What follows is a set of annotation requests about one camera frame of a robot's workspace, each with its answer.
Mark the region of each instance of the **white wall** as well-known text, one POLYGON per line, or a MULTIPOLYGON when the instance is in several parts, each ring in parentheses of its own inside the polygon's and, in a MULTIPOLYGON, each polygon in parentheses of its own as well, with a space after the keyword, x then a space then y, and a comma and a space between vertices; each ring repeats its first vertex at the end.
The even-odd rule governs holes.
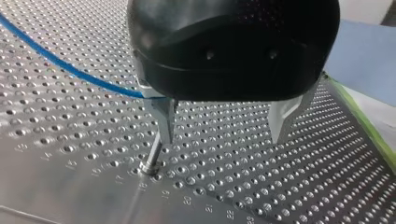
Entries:
POLYGON ((341 19, 381 24, 392 0, 339 0, 341 19))

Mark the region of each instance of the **hole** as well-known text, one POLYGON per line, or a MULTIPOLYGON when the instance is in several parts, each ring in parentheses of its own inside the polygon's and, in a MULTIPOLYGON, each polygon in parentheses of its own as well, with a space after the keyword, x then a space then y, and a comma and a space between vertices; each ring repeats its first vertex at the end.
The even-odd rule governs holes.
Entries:
POLYGON ((224 201, 224 197, 221 195, 217 195, 216 200, 218 200, 219 202, 222 202, 222 201, 224 201))
POLYGON ((111 161, 110 162, 110 166, 112 166, 112 167, 117 167, 119 165, 120 165, 120 163, 118 161, 111 161))
POLYGON ((71 146, 65 146, 65 147, 64 147, 64 151, 65 151, 65 152, 72 152, 72 151, 74 151, 74 149, 73 149, 73 147, 71 147, 71 146))
POLYGON ((205 190, 204 190, 204 189, 201 189, 201 188, 198 188, 198 189, 195 190, 195 193, 196 193, 197 195, 204 195, 204 194, 205 194, 205 190))
POLYGON ((88 154, 88 156, 87 156, 87 159, 90 161, 95 160, 96 158, 97 158, 97 155, 94 153, 88 154))
POLYGON ((40 139, 40 143, 43 144, 43 145, 46 145, 46 144, 48 144, 49 142, 50 142, 50 140, 47 139, 47 138, 41 138, 41 139, 40 139))
POLYGON ((26 132, 24 130, 17 130, 17 131, 15 131, 15 134, 18 136, 24 136, 26 134, 26 132))
POLYGON ((37 123, 38 119, 37 118, 29 118, 29 121, 32 123, 37 123))
POLYGON ((131 170, 132 174, 137 175, 137 173, 139 173, 139 170, 134 168, 131 170))
POLYGON ((175 187, 176 187, 177 189, 181 189, 181 188, 183 188, 183 183, 177 181, 177 182, 175 183, 175 187))
POLYGON ((8 111, 6 111, 6 113, 7 113, 8 115, 14 115, 14 114, 15 114, 15 111, 14 111, 14 110, 8 110, 8 111))

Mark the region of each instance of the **silver metal surface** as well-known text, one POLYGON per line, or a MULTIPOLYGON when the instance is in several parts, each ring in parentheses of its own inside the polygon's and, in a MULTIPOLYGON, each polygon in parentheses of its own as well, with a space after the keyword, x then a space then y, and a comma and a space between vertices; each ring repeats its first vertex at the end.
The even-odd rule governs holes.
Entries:
MULTIPOLYGON (((2 0, 75 66, 135 88, 124 1, 2 0)), ((157 122, 0 26, 0 223, 395 223, 396 180, 332 86, 288 141, 262 103, 179 103, 160 172, 139 174, 157 122)))

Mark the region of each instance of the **circular dimple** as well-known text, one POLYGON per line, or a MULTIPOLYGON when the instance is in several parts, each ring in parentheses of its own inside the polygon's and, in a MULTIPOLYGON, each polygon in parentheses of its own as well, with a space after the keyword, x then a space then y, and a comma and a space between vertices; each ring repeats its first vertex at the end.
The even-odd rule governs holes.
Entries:
POLYGON ((25 130, 17 130, 17 131, 15 131, 15 134, 17 136, 24 136, 24 135, 26 135, 26 131, 25 130))
POLYGON ((204 195, 205 194, 205 189, 197 188, 197 189, 194 190, 194 194, 196 194, 196 195, 204 195))
POLYGON ((64 152, 73 152, 75 149, 72 146, 64 146, 64 152))
POLYGON ((184 184, 182 182, 180 182, 180 181, 177 181, 174 184, 174 186, 175 186, 176 189, 182 189, 184 187, 184 184))
POLYGON ((41 139, 40 139, 40 143, 41 143, 42 145, 47 145, 47 144, 50 143, 50 140, 49 140, 48 138, 41 138, 41 139))
POLYGON ((119 162, 119 161, 111 161, 111 162, 109 163, 109 165, 110 165, 111 167, 118 167, 118 166, 120 165, 120 162, 119 162))
POLYGON ((92 160, 95 160, 97 157, 98 157, 98 155, 96 153, 90 153, 87 155, 87 160, 92 161, 92 160))

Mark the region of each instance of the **black plastic cover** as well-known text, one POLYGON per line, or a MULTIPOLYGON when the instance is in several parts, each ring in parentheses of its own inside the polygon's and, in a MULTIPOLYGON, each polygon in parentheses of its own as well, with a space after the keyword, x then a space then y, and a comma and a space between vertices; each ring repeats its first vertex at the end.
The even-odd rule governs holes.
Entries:
POLYGON ((178 100, 278 101, 308 91, 336 38, 337 0, 130 0, 144 79, 178 100))

